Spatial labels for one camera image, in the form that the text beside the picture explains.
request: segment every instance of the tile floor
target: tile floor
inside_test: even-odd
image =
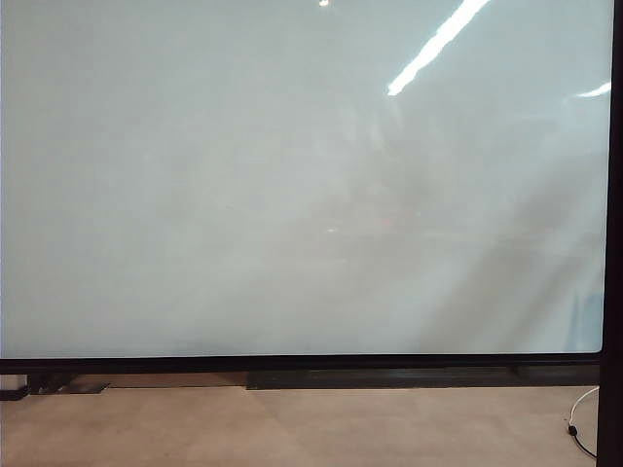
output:
[[[108,389],[2,408],[5,467],[589,467],[582,387]],[[594,448],[597,399],[577,424]]]

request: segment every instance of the cable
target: cable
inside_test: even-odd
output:
[[[571,435],[571,437],[573,438],[573,440],[575,441],[575,444],[582,449],[582,451],[584,451],[584,453],[586,455],[591,456],[594,459],[597,459],[597,455],[595,453],[593,453],[592,451],[590,451],[589,449],[587,449],[582,442],[579,440],[579,438],[577,437],[578,435],[578,431],[577,428],[575,427],[575,425],[573,424],[573,416],[575,415],[575,409],[577,409],[577,406],[579,406],[580,402],[582,402],[584,399],[586,399],[589,395],[593,394],[596,391],[599,391],[599,387],[594,387],[593,389],[591,389],[590,391],[582,394],[582,396],[580,396],[580,398],[575,401],[575,404],[573,404],[573,407],[571,408],[571,414],[568,418],[568,428],[567,431],[568,433]]]

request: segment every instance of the blank screen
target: blank screen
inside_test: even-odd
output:
[[[612,0],[4,0],[2,356],[602,344]]]

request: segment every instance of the black metal post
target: black metal post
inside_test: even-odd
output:
[[[623,0],[614,5],[612,106],[597,465],[623,465]]]

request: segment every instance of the black frame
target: black frame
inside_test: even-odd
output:
[[[524,365],[601,365],[601,467],[623,465],[623,0],[614,0],[605,257],[604,347],[577,354],[279,355],[230,357],[1,359],[0,375],[191,373]]]

